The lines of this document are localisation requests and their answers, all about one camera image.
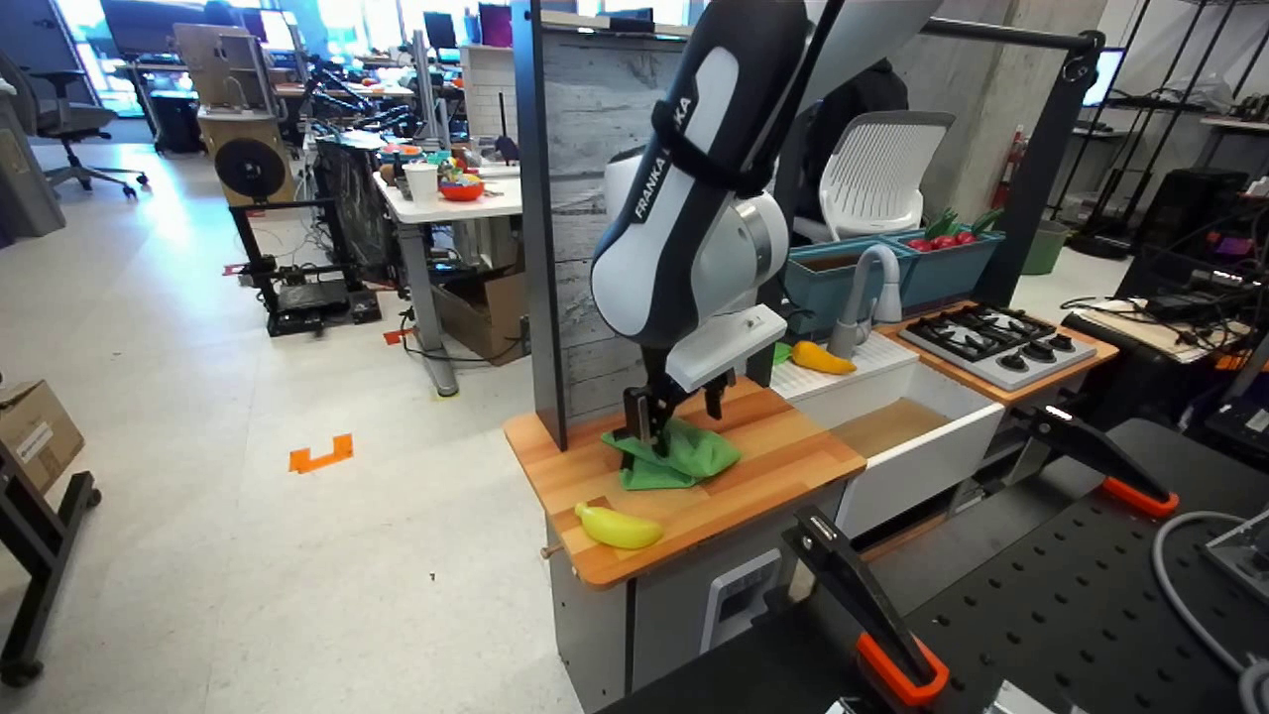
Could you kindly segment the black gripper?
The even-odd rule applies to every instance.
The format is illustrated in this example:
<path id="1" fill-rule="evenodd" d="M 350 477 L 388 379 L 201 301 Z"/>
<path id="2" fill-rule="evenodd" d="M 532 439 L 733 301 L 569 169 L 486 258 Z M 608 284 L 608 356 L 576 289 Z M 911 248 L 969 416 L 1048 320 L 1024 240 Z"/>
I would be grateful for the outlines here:
<path id="1" fill-rule="evenodd" d="M 720 422 L 720 399 L 731 387 L 731 377 L 710 377 L 700 383 L 679 383 L 671 377 L 671 354 L 645 348 L 641 354 L 645 379 L 640 387 L 622 394 L 622 437 L 634 437 L 645 448 L 662 445 L 657 416 L 671 416 L 687 398 L 704 398 L 704 416 Z"/>

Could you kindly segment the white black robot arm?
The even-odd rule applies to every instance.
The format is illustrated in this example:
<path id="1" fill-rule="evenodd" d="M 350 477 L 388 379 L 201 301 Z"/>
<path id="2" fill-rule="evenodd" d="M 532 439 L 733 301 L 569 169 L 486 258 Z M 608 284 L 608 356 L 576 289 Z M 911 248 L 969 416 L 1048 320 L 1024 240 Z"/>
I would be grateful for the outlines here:
<path id="1" fill-rule="evenodd" d="M 700 394 L 720 416 L 731 374 L 785 336 L 762 284 L 790 258 L 770 193 L 792 119 L 909 43 L 941 0 L 710 0 L 587 284 L 645 379 L 622 394 L 622 434 L 667 451 L 675 410 Z"/>

